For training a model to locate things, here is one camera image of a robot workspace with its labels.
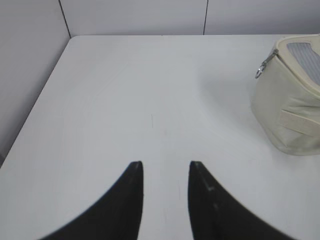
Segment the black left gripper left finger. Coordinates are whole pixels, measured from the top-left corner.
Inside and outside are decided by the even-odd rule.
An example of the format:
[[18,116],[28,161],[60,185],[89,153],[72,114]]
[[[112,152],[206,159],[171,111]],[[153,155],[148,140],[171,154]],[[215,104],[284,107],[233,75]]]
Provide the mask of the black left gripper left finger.
[[136,240],[142,220],[143,202],[143,163],[134,161],[91,207],[43,239]]

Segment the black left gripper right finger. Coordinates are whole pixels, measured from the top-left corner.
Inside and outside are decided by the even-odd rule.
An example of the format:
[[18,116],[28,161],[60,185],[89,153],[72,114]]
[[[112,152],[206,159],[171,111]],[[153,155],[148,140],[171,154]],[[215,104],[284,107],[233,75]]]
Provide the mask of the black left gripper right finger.
[[191,161],[188,212],[195,240],[289,240],[239,203],[200,161]]

